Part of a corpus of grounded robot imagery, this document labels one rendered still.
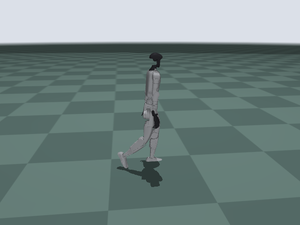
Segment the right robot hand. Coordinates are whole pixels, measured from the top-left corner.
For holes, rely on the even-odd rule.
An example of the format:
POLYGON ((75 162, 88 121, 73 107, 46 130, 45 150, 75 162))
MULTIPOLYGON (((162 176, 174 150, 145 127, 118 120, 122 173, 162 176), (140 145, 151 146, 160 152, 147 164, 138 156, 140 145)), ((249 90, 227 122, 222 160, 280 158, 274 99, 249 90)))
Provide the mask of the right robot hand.
POLYGON ((152 116, 154 116, 154 127, 153 128, 158 128, 159 127, 159 124, 160 124, 160 121, 159 121, 159 118, 158 118, 158 113, 155 114, 154 110, 152 110, 152 116))

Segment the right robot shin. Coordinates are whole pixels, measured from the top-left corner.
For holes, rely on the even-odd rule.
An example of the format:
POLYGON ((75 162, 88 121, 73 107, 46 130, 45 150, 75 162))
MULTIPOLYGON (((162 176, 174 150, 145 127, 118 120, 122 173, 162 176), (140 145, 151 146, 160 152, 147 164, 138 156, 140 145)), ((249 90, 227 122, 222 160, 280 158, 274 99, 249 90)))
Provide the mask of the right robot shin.
POLYGON ((125 154, 123 154, 122 156, 124 158, 126 158, 127 156, 129 156, 133 153, 136 153, 137 151, 139 151, 141 148, 144 147, 143 145, 144 145, 143 138, 139 138, 132 146, 130 146, 130 149, 125 154))

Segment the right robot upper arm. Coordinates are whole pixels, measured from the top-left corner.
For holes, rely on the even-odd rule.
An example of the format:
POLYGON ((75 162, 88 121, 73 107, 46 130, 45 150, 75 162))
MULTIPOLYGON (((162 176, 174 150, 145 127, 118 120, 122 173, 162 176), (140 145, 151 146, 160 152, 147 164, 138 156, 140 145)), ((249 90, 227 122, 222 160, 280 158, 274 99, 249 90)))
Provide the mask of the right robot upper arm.
POLYGON ((153 72, 152 80, 153 80, 153 84, 152 84, 152 95, 153 95, 154 92, 157 92, 159 86, 160 74, 157 72, 153 72))

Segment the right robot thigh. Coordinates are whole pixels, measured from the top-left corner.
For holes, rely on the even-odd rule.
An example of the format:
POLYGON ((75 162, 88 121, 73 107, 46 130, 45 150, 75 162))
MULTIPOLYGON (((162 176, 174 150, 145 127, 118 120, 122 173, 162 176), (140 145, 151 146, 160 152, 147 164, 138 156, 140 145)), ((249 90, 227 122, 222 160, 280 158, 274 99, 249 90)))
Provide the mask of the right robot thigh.
POLYGON ((145 145, 148 142, 148 140, 150 139, 152 132, 153 132, 153 127, 154 127, 154 116, 152 116, 150 108, 146 108, 146 110, 143 111, 143 118, 147 119, 147 121, 145 121, 145 124, 144 124, 144 130, 143 130, 144 136, 139 137, 139 138, 143 138, 144 145, 145 145))

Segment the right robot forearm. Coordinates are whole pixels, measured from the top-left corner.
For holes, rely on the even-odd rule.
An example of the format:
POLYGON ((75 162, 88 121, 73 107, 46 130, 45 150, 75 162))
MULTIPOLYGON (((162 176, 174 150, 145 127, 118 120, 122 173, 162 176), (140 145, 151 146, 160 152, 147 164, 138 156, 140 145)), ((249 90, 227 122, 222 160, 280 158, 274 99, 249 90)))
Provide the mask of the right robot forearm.
POLYGON ((159 97, 159 93, 158 92, 154 92, 153 97, 152 97, 152 110, 154 110, 155 114, 157 114, 157 109, 158 109, 158 97, 159 97))

